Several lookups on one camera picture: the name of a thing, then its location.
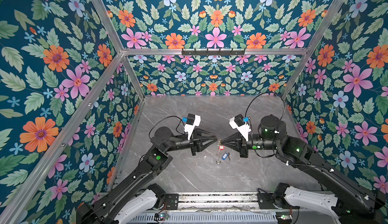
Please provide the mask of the blue-capped key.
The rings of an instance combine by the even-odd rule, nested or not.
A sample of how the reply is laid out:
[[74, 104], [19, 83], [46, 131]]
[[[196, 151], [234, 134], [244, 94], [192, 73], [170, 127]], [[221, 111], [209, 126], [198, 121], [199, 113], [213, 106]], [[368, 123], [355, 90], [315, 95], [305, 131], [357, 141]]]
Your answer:
[[221, 157], [222, 160], [230, 160], [230, 153], [229, 152], [225, 152], [222, 157]]

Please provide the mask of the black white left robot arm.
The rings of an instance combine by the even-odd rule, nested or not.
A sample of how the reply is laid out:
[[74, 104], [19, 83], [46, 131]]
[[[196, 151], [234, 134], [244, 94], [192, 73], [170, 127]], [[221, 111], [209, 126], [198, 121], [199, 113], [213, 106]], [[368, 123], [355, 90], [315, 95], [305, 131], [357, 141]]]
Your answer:
[[192, 155], [201, 152], [217, 142], [217, 137], [206, 130], [194, 129], [188, 133], [174, 135], [168, 127], [156, 130], [151, 138], [152, 147], [138, 162], [135, 170], [112, 191], [93, 205], [83, 203], [76, 211], [77, 224], [118, 224], [116, 218], [120, 210], [139, 190], [167, 168], [173, 157], [169, 151], [189, 149]]

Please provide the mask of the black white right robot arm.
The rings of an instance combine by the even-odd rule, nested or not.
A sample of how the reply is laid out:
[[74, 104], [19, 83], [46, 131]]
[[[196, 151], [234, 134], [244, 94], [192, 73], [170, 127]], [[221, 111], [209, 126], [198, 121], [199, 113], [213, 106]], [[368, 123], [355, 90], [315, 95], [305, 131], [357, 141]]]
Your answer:
[[239, 152], [241, 158], [247, 158], [250, 150], [271, 150], [285, 165], [306, 173], [330, 191], [320, 194], [280, 183], [273, 199], [325, 214], [341, 224], [383, 223], [380, 209], [386, 205], [386, 196], [354, 182], [305, 141], [288, 136], [286, 123], [279, 118], [262, 118], [257, 134], [252, 133], [250, 120], [240, 114], [231, 118], [229, 125], [238, 132], [221, 140], [221, 144]]

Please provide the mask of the large keyring with yellow sleeve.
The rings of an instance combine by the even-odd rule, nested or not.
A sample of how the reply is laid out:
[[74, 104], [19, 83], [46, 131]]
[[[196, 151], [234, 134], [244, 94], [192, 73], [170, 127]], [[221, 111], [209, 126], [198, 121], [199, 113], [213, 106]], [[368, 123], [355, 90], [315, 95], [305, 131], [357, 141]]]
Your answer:
[[222, 146], [222, 144], [221, 144], [221, 142], [220, 142], [220, 140], [219, 141], [217, 141], [217, 149], [218, 149], [218, 152], [217, 152], [217, 157], [218, 157], [218, 159], [216, 160], [216, 164], [220, 164], [221, 163], [221, 157], [220, 157], [220, 155], [221, 155], [221, 146]]

